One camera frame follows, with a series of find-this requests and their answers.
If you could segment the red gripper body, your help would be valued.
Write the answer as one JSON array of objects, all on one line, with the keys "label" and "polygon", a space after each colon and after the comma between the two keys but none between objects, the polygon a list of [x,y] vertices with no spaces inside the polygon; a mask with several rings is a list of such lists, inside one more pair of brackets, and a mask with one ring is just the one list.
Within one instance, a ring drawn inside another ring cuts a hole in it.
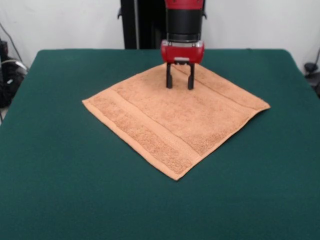
[{"label": "red gripper body", "polygon": [[201,63],[205,44],[202,40],[197,42],[173,42],[164,39],[161,42],[161,56],[165,63]]}]

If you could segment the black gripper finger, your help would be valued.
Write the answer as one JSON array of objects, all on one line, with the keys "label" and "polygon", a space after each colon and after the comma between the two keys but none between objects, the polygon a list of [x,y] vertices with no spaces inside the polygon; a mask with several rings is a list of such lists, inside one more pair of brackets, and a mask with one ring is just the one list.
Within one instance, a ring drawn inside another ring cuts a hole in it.
[{"label": "black gripper finger", "polygon": [[167,62],[166,63],[166,87],[168,89],[172,89],[173,88],[173,79],[172,79],[172,75],[171,75],[171,63]]},{"label": "black gripper finger", "polygon": [[190,66],[190,74],[188,76],[188,90],[194,89],[194,82],[195,82],[195,64],[189,63]]}]

